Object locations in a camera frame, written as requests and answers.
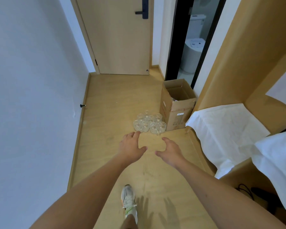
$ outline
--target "bathroom doorway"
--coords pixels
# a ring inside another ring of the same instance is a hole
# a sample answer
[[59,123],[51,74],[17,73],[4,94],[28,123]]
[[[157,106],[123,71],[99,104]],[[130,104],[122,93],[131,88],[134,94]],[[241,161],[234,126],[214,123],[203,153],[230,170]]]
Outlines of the bathroom doorway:
[[166,80],[184,78],[194,88],[225,2],[176,1]]

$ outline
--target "hand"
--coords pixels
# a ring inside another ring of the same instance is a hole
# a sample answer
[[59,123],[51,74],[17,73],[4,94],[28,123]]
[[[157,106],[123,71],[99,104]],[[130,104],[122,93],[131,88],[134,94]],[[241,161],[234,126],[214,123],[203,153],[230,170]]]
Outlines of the hand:
[[162,160],[171,165],[174,168],[177,168],[177,165],[180,161],[185,160],[181,153],[181,149],[179,145],[177,145],[174,141],[168,139],[167,137],[163,137],[162,140],[166,143],[165,151],[155,151],[155,154],[162,158]]
[[140,131],[136,131],[126,134],[120,142],[118,154],[125,159],[127,165],[139,160],[147,150],[147,146],[139,149],[138,141],[140,133]]

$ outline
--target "white wall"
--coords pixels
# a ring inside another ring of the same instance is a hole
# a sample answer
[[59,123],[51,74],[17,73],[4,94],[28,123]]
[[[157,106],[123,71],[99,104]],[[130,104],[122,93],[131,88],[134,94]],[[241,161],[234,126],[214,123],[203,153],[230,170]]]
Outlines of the white wall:
[[211,44],[209,46],[208,52],[206,53],[206,57],[203,61],[201,70],[199,72],[197,81],[194,86],[194,93],[197,97],[200,95],[202,88],[206,82],[206,79],[209,76],[211,68],[217,57],[222,42],[225,39],[225,36],[234,18],[234,15],[240,4],[240,1],[241,0],[226,0],[225,6],[221,12],[220,19],[218,21],[216,30],[214,32]]
[[152,65],[159,64],[161,31],[163,21],[164,0],[154,1],[154,30],[153,30],[153,61]]
[[59,0],[61,6],[65,12],[65,16],[68,20],[69,26],[71,27],[73,36],[80,50],[80,53],[85,61],[86,67],[89,72],[95,72],[89,51],[87,49],[86,42],[84,40],[80,25],[78,24],[71,0]]
[[200,5],[202,0],[194,0],[192,14],[204,14],[206,15],[206,20],[204,21],[200,37],[206,40],[208,33],[210,31],[210,27],[219,3],[219,0],[210,0],[210,2],[206,6]]
[[164,0],[159,66],[165,76],[176,0]]
[[87,77],[59,0],[0,0],[0,228],[65,193]]

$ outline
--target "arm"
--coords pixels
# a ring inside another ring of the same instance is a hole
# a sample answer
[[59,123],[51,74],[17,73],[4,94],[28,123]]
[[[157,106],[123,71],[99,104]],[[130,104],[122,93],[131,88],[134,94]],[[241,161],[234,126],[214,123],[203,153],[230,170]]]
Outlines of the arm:
[[122,171],[147,150],[138,148],[139,135],[126,134],[109,162],[61,196],[30,229],[93,228]]
[[162,139],[166,150],[156,155],[183,175],[218,228],[286,229],[259,204],[187,161],[174,141]]

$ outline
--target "forearm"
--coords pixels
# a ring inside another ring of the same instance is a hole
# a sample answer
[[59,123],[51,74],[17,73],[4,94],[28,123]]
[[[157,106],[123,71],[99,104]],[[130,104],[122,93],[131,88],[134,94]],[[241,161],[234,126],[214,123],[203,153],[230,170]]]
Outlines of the forearm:
[[116,155],[58,199],[31,229],[93,228],[127,164]]
[[176,169],[190,184],[218,228],[286,228],[259,204],[186,159],[181,159]]

